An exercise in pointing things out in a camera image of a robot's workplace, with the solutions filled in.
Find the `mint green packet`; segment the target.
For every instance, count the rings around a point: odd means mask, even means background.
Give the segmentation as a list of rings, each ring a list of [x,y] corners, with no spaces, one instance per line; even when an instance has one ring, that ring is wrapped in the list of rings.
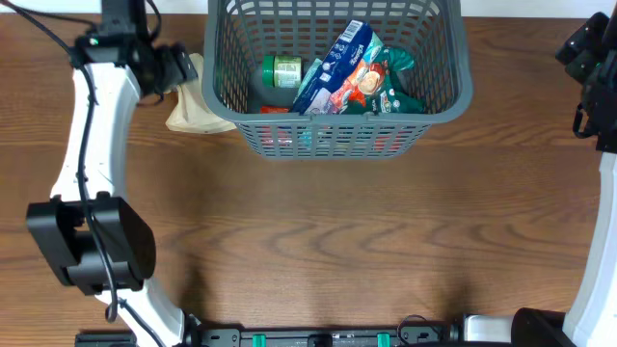
[[[297,100],[301,94],[303,93],[304,89],[308,86],[311,78],[314,76],[315,72],[317,71],[317,69],[322,65],[322,61],[319,58],[316,58],[313,63],[309,66],[308,70],[305,73],[305,76],[300,84],[300,87],[298,89],[298,92],[295,95],[294,100]]]

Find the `beige paper pouch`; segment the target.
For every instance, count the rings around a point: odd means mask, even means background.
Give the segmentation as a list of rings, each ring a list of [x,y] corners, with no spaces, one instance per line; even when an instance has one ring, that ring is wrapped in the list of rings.
[[[193,134],[216,134],[236,128],[233,122],[215,115],[202,95],[203,56],[192,53],[189,58],[198,78],[175,88],[177,104],[166,120],[169,130]]]

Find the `Kleenex tissue multipack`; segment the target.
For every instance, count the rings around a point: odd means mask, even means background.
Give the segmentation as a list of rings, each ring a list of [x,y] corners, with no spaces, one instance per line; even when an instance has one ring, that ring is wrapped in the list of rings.
[[[351,20],[291,107],[302,115],[339,114],[384,47],[365,22]]]

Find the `green capped jar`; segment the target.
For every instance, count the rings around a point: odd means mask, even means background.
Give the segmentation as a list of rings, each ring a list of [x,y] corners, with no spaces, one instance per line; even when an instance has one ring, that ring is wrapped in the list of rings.
[[[302,82],[302,59],[296,56],[266,55],[261,72],[262,83],[266,87],[297,89]]]

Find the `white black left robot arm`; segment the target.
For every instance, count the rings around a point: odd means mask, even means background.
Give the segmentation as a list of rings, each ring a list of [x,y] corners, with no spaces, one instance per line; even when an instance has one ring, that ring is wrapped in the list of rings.
[[[138,346],[197,346],[197,319],[154,279],[151,228],[126,199],[125,163],[135,109],[197,72],[180,44],[157,45],[150,1],[105,1],[102,20],[67,48],[75,91],[67,151],[49,200],[27,209],[29,232],[65,286],[105,306]]]

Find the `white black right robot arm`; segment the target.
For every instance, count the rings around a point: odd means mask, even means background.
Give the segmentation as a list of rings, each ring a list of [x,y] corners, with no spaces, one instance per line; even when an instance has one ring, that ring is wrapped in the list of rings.
[[[613,346],[616,343],[616,16],[594,13],[555,53],[581,85],[573,121],[578,139],[596,138],[601,192],[586,267],[567,312],[519,309],[469,314],[443,346]]]

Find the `green Nescafe coffee bag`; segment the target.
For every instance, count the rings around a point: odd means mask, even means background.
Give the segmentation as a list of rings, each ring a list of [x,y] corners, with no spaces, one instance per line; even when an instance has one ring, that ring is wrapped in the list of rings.
[[[422,101],[407,94],[399,74],[415,60],[401,48],[384,46],[375,60],[348,78],[337,111],[340,114],[422,114]]]

